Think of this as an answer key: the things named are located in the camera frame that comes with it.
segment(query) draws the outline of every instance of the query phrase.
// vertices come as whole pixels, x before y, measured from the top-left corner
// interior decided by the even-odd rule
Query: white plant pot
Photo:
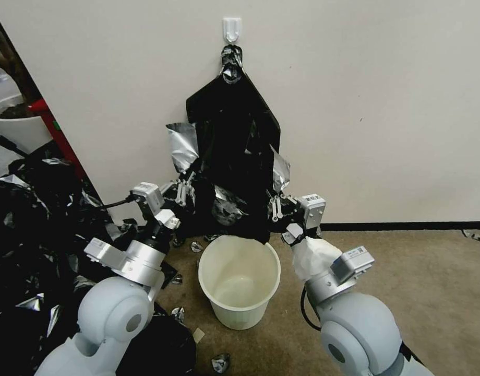
[[[22,103],[21,94],[0,100],[0,113],[7,107]],[[23,119],[0,119],[0,134],[17,147],[31,153],[52,140],[49,130],[40,116]]]

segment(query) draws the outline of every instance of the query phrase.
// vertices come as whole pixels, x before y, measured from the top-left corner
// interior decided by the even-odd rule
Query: crumpled foil
[[[476,231],[471,230],[461,230],[465,238],[471,238],[473,240],[480,242],[480,235]]]
[[[42,159],[42,162],[45,162],[48,165],[63,165],[63,166],[71,165],[70,161],[66,159],[61,159],[61,158],[46,158],[46,159]]]
[[[89,195],[87,192],[85,192],[84,189],[82,189],[82,198],[81,198],[84,202],[86,202],[87,204],[89,205],[92,205],[92,206],[95,206],[95,207],[98,207],[98,206],[101,206],[103,205],[102,202],[100,202],[97,198],[95,198],[94,196],[91,196]]]
[[[73,291],[77,291],[79,288],[86,286],[95,286],[95,282],[81,275],[75,277],[73,282]]]
[[[204,239],[206,242],[210,243],[210,242],[216,240],[216,239],[217,239],[218,237],[220,237],[220,236],[221,236],[220,234],[204,235],[203,239]]]
[[[212,204],[212,216],[216,221],[224,226],[231,226],[243,216],[248,215],[240,209],[247,206],[245,201],[218,185],[215,185],[214,189],[215,200]]]
[[[179,248],[181,245],[183,245],[186,242],[186,239],[178,239],[174,238],[172,240],[172,246],[175,248]]]
[[[20,185],[22,186],[23,188],[29,188],[30,185],[26,182],[24,182],[23,180],[19,179],[17,176],[15,175],[8,175],[8,176],[5,176],[5,177],[1,177],[0,178],[1,181],[5,181],[7,183],[12,183],[12,184],[17,184],[17,185]]]
[[[57,323],[57,320],[59,319],[59,316],[61,315],[63,307],[61,307],[59,304],[55,305],[54,307],[51,308],[51,315],[50,315],[50,320],[49,320],[49,325],[47,327],[47,337],[50,336],[52,329]]]
[[[171,283],[175,285],[182,285],[183,284],[183,276],[181,274],[176,274],[174,278],[172,278]]]
[[[212,368],[216,373],[225,373],[230,366],[230,354],[227,352],[216,355],[211,359]]]
[[[33,298],[22,301],[16,304],[18,308],[30,309],[32,311],[40,311],[40,307],[43,304],[43,292],[36,294]]]
[[[68,265],[72,271],[75,273],[78,273],[78,267],[79,267],[79,262],[78,262],[78,256],[75,255],[74,253],[67,255],[68,258]]]
[[[179,173],[189,169],[198,158],[197,131],[194,124],[168,124],[167,130],[171,139],[171,155],[174,167]]]
[[[42,305],[43,305],[43,293],[41,292],[35,295],[33,298],[27,299],[21,303],[16,304],[16,307],[29,309],[35,312],[40,312],[42,310]],[[62,310],[62,307],[59,304],[51,308],[50,315],[49,315],[49,324],[47,326],[47,337],[50,336],[52,329],[56,325],[57,320],[59,319],[59,316],[61,314],[61,310]]]
[[[221,52],[223,66],[220,75],[227,84],[234,84],[242,78],[242,49],[235,45],[227,45]]]
[[[184,308],[176,307],[171,311],[171,316],[184,325]]]
[[[194,253],[200,253],[201,251],[203,251],[203,246],[199,242],[194,241],[191,243],[191,250]]]
[[[291,180],[291,164],[278,154],[273,146],[273,189],[280,193]]]
[[[115,241],[120,236],[122,236],[122,232],[118,228],[118,226],[114,223],[107,223],[106,224],[106,232],[110,236],[111,240]]]

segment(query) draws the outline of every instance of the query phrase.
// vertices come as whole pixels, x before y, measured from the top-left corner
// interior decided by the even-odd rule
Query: white trash bin
[[[268,243],[224,235],[204,250],[198,280],[221,323],[249,329],[261,320],[278,288],[280,260]]]

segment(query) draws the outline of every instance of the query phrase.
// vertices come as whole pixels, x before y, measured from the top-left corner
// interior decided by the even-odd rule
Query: brown carpet
[[[434,375],[480,376],[480,242],[460,231],[327,232],[325,239],[343,251],[364,245],[375,257],[355,289],[386,303],[403,340]],[[201,253],[193,253],[190,242],[166,258],[184,281],[170,284],[158,302],[168,312],[183,306],[185,324],[205,332],[197,346],[199,373],[213,375],[210,359],[228,352],[231,376],[341,375],[319,333],[301,316],[302,282],[279,235],[270,243],[282,264],[280,287],[261,322],[245,331],[228,329],[215,318],[198,283]]]

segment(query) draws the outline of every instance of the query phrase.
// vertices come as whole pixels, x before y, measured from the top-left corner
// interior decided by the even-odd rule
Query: wall hook
[[[240,17],[223,18],[223,36],[226,42],[234,44],[242,32],[242,19]]]

